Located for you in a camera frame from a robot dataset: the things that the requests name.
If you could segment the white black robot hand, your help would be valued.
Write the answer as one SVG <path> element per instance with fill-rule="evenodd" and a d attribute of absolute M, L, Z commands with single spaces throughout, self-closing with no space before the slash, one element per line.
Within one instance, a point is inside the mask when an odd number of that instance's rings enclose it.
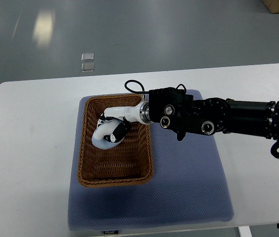
<path fill-rule="evenodd" d="M 99 117 L 99 125 L 109 120 L 111 120 L 110 123 L 117 123 L 117 126 L 110 135 L 105 135 L 105 140 L 111 143 L 119 143 L 130 131 L 130 122 L 139 122 L 144 125 L 152 124 L 149 117 L 149 103 L 139 103 L 134 107 L 126 106 L 106 108 Z"/>

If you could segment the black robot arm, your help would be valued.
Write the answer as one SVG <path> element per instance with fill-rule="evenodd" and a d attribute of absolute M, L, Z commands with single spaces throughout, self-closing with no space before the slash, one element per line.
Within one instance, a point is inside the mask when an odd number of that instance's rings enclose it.
<path fill-rule="evenodd" d="M 274 139 L 271 155 L 279 159 L 279 102 L 250 102 L 209 98 L 195 100 L 186 93 L 183 84 L 148 91 L 149 100 L 135 107 L 105 109 L 97 126 L 117 120 L 111 135 L 103 138 L 120 142 L 132 122 L 148 125 L 159 123 L 172 130 L 181 141 L 186 133 L 213 135 L 217 132 L 246 134 Z"/>

